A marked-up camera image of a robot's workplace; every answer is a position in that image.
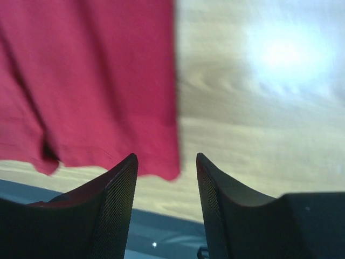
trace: red towel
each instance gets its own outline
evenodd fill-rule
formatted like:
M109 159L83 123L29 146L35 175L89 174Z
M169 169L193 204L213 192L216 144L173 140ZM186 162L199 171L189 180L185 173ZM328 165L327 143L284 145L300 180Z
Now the red towel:
M173 0L1 0L0 159L180 172Z

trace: light wood tabletop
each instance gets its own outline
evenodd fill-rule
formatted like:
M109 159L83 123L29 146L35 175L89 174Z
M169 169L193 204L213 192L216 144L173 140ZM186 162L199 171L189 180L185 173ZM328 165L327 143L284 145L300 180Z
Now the light wood tabletop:
M183 169L138 179L134 207L202 221L196 153L268 195L345 190L345 2L179 0ZM65 192L97 167L53 177L0 161L0 179Z

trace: wood grain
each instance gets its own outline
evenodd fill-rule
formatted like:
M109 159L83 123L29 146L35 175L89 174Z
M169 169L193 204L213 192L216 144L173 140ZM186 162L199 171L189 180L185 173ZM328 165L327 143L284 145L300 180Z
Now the wood grain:
M340 0L178 1L183 171L174 182L139 178L134 207L202 221L198 152L269 195L345 190L344 9ZM330 71L309 83L262 77L253 67L249 42L266 37L270 26L320 36L334 55ZM0 162L1 179L61 192L102 172L61 168L49 178L26 163Z

